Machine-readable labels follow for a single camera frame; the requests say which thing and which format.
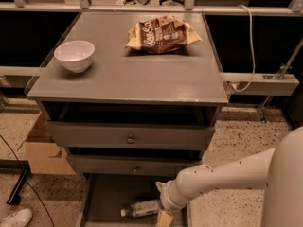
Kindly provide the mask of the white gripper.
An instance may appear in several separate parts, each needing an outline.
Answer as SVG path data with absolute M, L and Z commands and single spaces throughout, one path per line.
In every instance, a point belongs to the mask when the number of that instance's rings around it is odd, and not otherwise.
M 165 209 L 159 211 L 156 227 L 170 227 L 174 220 L 173 212 L 183 209 L 189 203 L 189 199 L 181 193 L 175 181 L 156 182 L 155 185 L 160 192 L 162 207 Z

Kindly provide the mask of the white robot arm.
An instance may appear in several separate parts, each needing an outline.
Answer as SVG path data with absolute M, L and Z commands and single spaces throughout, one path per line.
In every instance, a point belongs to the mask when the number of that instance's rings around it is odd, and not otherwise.
M 262 189 L 260 227 L 303 227 L 303 127 L 275 148 L 223 166 L 185 168 L 156 185 L 162 205 L 156 227 L 170 227 L 176 212 L 216 189 Z

